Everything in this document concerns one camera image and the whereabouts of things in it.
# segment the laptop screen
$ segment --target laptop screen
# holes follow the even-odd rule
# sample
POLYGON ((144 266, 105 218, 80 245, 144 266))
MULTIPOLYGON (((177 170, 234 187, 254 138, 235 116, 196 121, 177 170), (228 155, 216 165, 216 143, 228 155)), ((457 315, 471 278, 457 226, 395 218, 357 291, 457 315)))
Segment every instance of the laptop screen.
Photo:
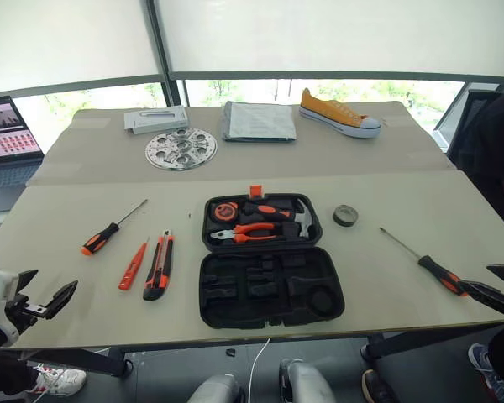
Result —
POLYGON ((0 97, 0 164, 43 158, 43 152, 10 97, 0 97))

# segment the laptop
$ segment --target laptop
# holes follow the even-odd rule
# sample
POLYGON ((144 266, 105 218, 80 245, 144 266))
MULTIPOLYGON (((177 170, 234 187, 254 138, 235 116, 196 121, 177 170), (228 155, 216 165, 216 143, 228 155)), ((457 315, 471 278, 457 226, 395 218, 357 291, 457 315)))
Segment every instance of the laptop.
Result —
POLYGON ((15 204, 43 157, 11 97, 0 97, 0 212, 15 204))

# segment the orange tag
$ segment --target orange tag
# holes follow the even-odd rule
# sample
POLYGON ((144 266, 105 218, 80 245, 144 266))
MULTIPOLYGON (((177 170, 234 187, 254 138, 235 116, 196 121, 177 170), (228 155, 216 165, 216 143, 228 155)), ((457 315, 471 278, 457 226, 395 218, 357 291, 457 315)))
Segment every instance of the orange tag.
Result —
POLYGON ((250 185, 249 198, 250 199, 263 198, 263 190, 261 189, 261 185, 250 185))

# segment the white box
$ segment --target white box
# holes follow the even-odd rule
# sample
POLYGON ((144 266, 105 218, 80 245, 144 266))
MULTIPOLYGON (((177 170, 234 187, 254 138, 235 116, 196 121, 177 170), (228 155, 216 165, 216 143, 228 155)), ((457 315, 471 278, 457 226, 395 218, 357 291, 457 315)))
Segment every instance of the white box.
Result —
POLYGON ((124 121, 125 129, 132 129, 134 134, 188 128, 188 117, 182 106, 125 113, 124 121))

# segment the yellow sneaker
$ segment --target yellow sneaker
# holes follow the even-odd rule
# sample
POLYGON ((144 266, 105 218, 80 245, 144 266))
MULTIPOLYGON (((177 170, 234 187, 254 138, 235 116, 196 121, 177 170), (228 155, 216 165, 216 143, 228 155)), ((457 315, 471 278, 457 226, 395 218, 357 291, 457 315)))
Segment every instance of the yellow sneaker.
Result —
POLYGON ((372 139, 381 131, 381 123, 377 119, 359 115, 341 102, 314 98, 307 88, 302 92, 300 112, 305 118, 325 122, 351 137, 372 139))

